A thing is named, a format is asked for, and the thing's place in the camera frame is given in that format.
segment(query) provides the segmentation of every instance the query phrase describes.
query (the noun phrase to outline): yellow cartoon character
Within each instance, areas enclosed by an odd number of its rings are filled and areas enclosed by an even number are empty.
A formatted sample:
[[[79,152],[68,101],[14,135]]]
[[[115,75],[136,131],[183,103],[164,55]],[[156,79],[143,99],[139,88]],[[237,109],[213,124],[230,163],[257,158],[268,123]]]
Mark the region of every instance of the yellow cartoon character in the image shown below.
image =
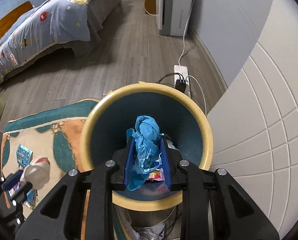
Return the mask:
[[[70,3],[76,3],[78,5],[84,5],[88,3],[88,0],[67,0]]]

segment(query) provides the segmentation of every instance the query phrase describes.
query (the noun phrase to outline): blue plastic bag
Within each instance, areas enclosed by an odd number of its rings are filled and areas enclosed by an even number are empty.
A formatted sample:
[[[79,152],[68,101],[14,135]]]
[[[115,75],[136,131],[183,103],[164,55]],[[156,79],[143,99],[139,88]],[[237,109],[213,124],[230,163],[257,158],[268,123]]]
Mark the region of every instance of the blue plastic bag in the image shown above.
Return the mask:
[[[162,134],[156,121],[146,115],[138,116],[135,123],[135,131],[127,130],[127,139],[132,136],[135,140],[136,158],[131,173],[129,190],[141,187],[150,172],[161,166],[160,150],[157,146]]]

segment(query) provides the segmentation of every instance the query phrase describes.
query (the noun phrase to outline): silver screw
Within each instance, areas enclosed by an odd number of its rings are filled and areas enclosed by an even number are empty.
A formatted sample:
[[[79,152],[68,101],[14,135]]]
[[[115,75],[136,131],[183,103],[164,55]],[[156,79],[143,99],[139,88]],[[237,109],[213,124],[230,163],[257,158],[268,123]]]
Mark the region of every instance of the silver screw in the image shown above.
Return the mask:
[[[181,161],[180,161],[180,165],[181,165],[182,167],[187,167],[187,166],[189,166],[189,161],[187,161],[187,160],[181,160]]]
[[[218,174],[221,175],[221,176],[224,176],[224,175],[227,174],[227,171],[223,168],[220,168],[220,169],[218,169]]]
[[[107,161],[106,162],[106,166],[107,167],[112,167],[112,166],[114,166],[116,163],[115,163],[115,161],[113,161],[113,160],[109,160],[109,161]]]
[[[68,172],[69,176],[73,177],[76,176],[78,174],[78,170],[76,169],[72,169]]]

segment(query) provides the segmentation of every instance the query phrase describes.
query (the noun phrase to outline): yellow trash can rim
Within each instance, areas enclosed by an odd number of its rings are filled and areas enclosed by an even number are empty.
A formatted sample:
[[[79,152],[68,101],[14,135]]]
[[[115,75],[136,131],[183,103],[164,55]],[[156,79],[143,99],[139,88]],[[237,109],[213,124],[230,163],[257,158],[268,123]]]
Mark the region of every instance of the yellow trash can rim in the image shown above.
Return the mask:
[[[176,99],[177,101],[179,101],[191,112],[191,114],[194,116],[194,118],[196,119],[199,125],[201,136],[202,136],[202,142],[203,142],[202,157],[201,157],[199,168],[208,170],[211,165],[212,154],[213,154],[213,139],[212,139],[212,133],[211,133],[209,122],[205,117],[204,113],[202,112],[202,110],[191,98],[189,98],[184,93],[174,88],[161,85],[161,84],[145,83],[145,82],[139,82],[137,84],[127,85],[111,92],[104,99],[102,99],[90,112],[84,124],[82,135],[81,135],[80,154],[81,154],[83,169],[85,171],[88,171],[94,168],[91,161],[90,143],[91,143],[91,135],[92,135],[93,127],[95,126],[99,117],[115,101],[127,95],[140,93],[140,92],[153,92],[153,93],[159,93],[159,94],[170,96]],[[153,200],[153,201],[132,200],[129,198],[125,198],[116,192],[112,192],[112,202],[120,207],[124,207],[131,210],[156,211],[156,210],[168,209],[180,204],[182,202],[182,191],[170,197],[167,197],[161,200]]]

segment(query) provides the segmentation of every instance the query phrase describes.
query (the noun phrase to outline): bedspread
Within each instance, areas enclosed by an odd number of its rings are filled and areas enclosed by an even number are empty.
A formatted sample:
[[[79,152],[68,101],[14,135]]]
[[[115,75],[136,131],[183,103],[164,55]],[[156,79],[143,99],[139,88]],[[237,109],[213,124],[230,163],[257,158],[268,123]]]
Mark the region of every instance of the bedspread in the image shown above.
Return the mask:
[[[23,14],[0,40],[0,83],[57,43],[90,41],[87,6],[91,0],[47,0]]]

